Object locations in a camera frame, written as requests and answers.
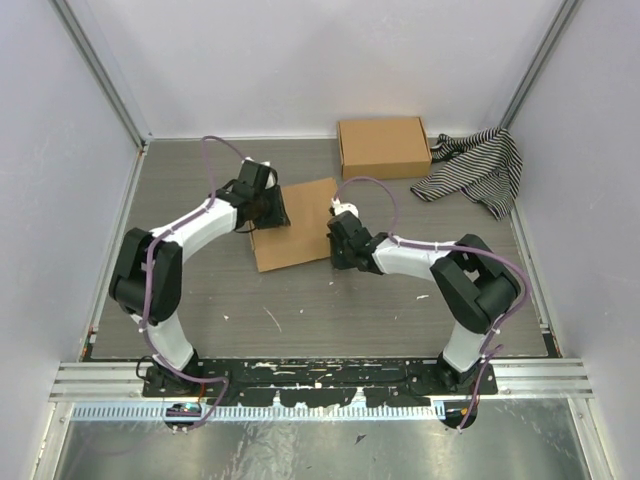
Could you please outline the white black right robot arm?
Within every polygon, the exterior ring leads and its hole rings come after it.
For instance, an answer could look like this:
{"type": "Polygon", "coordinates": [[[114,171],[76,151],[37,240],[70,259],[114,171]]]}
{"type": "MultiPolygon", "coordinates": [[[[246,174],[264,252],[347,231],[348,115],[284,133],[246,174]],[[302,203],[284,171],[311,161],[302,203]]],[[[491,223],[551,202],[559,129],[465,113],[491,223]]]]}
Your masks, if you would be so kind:
{"type": "Polygon", "coordinates": [[[525,300],[522,272],[473,234],[445,243],[409,241],[384,232],[373,236],[353,207],[334,206],[329,212],[334,268],[435,282],[454,318],[435,376],[447,392],[466,392],[499,324],[525,300]]]}

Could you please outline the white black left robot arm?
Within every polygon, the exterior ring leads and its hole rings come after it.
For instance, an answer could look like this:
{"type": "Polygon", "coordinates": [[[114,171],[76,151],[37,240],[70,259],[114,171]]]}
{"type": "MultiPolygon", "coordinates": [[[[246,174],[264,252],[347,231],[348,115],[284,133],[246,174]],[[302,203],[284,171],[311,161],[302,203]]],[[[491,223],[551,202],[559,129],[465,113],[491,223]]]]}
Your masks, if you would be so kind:
{"type": "Polygon", "coordinates": [[[183,267],[202,248],[247,223],[252,229],[290,224],[276,170],[250,158],[242,161],[236,178],[191,212],[165,226],[132,228],[124,235],[108,294],[136,322],[151,350],[148,382],[159,380],[181,397],[208,383],[178,316],[183,267]]]}

